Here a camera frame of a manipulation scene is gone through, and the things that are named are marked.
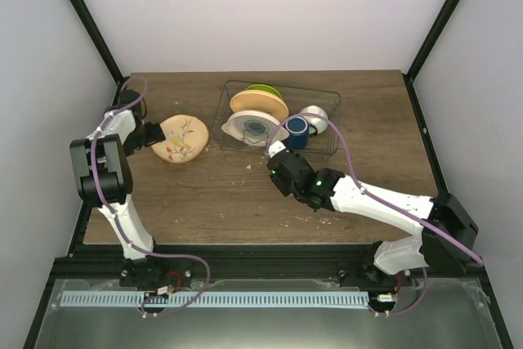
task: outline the dark blue cup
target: dark blue cup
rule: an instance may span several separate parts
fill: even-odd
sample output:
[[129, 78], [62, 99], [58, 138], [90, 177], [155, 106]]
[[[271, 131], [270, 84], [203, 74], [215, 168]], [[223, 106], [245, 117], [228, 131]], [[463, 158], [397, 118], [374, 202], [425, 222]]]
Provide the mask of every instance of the dark blue cup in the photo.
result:
[[309, 123], [304, 118], [290, 119], [285, 124], [288, 138], [285, 145], [291, 150], [303, 150], [309, 141]]

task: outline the beige plate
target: beige plate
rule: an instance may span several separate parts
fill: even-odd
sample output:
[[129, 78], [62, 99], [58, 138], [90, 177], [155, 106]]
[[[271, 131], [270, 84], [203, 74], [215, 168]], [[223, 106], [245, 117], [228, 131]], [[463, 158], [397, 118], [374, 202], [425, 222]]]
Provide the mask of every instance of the beige plate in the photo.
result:
[[244, 90], [230, 99], [233, 112], [259, 110], [270, 114], [280, 122], [288, 117], [288, 108], [284, 101], [274, 94], [261, 90]]
[[191, 161], [209, 140], [207, 126], [200, 119], [186, 114], [178, 114], [164, 120], [160, 127], [165, 141], [153, 145], [153, 151], [169, 163]]

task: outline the stacked plates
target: stacked plates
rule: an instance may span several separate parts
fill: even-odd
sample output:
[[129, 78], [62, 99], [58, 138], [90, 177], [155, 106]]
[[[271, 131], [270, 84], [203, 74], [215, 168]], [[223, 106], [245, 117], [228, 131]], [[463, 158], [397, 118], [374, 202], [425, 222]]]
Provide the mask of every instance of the stacked plates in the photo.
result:
[[[256, 84], [230, 99], [234, 112], [221, 130], [248, 145], [265, 146], [267, 137], [288, 117], [288, 107], [279, 92], [269, 85]], [[274, 141], [288, 138], [280, 128]]]

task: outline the white backdrop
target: white backdrop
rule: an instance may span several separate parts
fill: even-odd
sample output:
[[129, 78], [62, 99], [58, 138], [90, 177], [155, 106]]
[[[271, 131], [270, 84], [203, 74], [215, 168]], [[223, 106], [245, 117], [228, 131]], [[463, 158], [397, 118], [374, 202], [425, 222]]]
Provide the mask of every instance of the white backdrop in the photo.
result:
[[21, 348], [78, 217], [69, 143], [114, 81], [68, 0], [0, 0], [0, 347]]
[[512, 336], [523, 347], [523, 8], [521, 0], [462, 0], [416, 79], [451, 192], [480, 227]]
[[402, 69], [444, 0], [85, 0], [125, 74]]

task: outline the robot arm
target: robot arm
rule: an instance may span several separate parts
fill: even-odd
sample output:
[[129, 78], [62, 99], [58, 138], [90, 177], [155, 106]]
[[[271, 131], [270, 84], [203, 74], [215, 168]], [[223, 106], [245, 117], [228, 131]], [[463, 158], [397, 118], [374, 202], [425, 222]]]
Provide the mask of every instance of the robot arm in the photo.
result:
[[[303, 157], [287, 150], [280, 141], [270, 146], [269, 156], [270, 179], [284, 196], [293, 194], [296, 200], [315, 211], [326, 208], [333, 212], [360, 214], [410, 234], [405, 239], [375, 244], [373, 264], [380, 271], [394, 275], [398, 271], [426, 266], [441, 271], [465, 270], [468, 255], [418, 222], [362, 193], [350, 176], [326, 168], [316, 172]], [[477, 226], [451, 194], [440, 193], [431, 198], [361, 185], [374, 195], [429, 221], [466, 247], [471, 248], [474, 244]]]
[[[95, 165], [98, 166], [99, 178], [104, 196], [110, 206], [117, 212], [118, 220], [125, 234], [132, 242], [147, 251], [153, 251], [154, 241], [143, 227], [132, 202], [132, 175], [126, 156], [142, 146], [150, 146], [165, 140], [161, 127], [157, 123], [143, 123], [139, 105], [123, 112], [117, 112], [118, 107], [136, 98], [134, 91], [125, 91], [120, 105], [105, 112], [105, 119], [111, 117], [109, 124], [101, 133], [96, 144]], [[114, 222], [114, 216], [106, 206], [103, 206], [94, 184], [89, 151], [95, 132], [84, 139], [73, 141], [70, 145], [73, 160], [74, 177], [78, 193], [83, 200], [89, 202], [107, 218], [123, 247], [126, 259], [140, 260], [143, 253], [136, 251], [127, 244]]]

